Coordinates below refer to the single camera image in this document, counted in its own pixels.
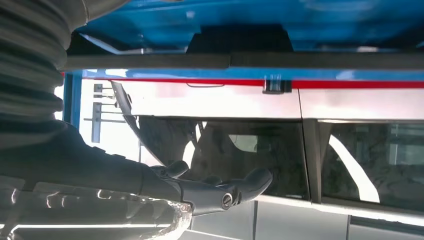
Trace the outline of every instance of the tinted window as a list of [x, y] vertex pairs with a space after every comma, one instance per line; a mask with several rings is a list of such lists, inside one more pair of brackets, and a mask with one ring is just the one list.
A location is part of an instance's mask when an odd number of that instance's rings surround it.
[[340, 123], [329, 129], [320, 133], [328, 141], [324, 196], [424, 211], [424, 124]]
[[182, 178], [227, 181], [268, 168], [273, 182], [265, 194], [308, 198], [300, 122], [140, 116], [139, 128], [145, 147], [162, 163], [189, 164]]

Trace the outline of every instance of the bolt head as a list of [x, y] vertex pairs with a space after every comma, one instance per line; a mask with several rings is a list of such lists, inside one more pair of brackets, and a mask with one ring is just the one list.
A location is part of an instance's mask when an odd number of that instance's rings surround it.
[[231, 207], [232, 204], [233, 204], [233, 196], [230, 193], [226, 193], [222, 197], [222, 208], [224, 210], [227, 210]]

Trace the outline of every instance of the red stripe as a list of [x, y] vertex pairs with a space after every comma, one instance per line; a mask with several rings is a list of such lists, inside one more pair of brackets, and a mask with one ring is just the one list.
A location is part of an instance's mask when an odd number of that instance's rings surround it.
[[[262, 79], [209, 79], [209, 78], [89, 78], [109, 81], [216, 84], [262, 87]], [[293, 80], [293, 89], [424, 89], [423, 81], [331, 81], [331, 80]]]

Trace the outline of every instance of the blue metal panel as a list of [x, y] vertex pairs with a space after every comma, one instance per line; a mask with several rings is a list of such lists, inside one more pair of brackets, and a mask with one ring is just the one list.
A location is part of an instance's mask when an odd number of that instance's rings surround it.
[[130, 49], [184, 49], [203, 26], [281, 24], [295, 51], [414, 48], [424, 41], [419, 0], [132, 0], [80, 33]]
[[82, 84], [82, 71], [65, 73], [63, 120], [77, 129], [80, 126]]
[[331, 69], [282, 69], [230, 67], [210, 69], [99, 69], [84, 70], [85, 78], [197, 78], [197, 79], [265, 79], [278, 76], [284, 80], [334, 81], [424, 81], [423, 71], [372, 71]]

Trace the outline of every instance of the blue metal beam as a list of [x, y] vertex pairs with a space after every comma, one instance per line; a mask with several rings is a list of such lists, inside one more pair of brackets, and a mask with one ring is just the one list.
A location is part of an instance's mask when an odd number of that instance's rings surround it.
[[63, 121], [77, 129], [80, 126], [82, 71], [65, 73], [63, 92]]

